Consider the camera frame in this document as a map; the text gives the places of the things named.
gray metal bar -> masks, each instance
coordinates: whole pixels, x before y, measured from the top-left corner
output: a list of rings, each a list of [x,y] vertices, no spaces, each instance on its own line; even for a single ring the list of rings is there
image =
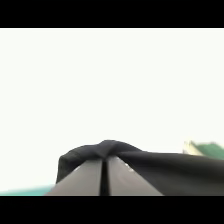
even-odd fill
[[[118,157],[108,159],[108,170],[111,196],[162,196]]]
[[[102,160],[88,160],[45,196],[99,196]]]

white background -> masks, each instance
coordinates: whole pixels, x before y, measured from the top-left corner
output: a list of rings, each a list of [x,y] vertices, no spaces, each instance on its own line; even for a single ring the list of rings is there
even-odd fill
[[[223,29],[0,29],[0,190],[54,184],[105,139],[152,152],[223,138]]]

black gap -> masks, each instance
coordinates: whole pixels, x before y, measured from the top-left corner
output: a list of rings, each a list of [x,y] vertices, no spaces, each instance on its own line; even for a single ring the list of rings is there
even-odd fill
[[[108,181],[108,168],[107,168],[106,160],[103,160],[103,164],[102,164],[100,196],[110,196],[109,181]]]

turquoise water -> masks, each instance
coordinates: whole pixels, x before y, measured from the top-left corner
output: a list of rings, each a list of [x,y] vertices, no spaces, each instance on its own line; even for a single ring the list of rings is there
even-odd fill
[[[27,189],[21,191],[0,192],[0,196],[43,196],[50,191],[52,186]]]

gray panel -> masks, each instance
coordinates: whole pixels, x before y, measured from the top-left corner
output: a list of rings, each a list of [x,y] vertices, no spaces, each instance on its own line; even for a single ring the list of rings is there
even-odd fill
[[[162,196],[118,157],[109,158],[108,163],[111,196]]]
[[[99,196],[102,160],[88,160],[45,196]]]

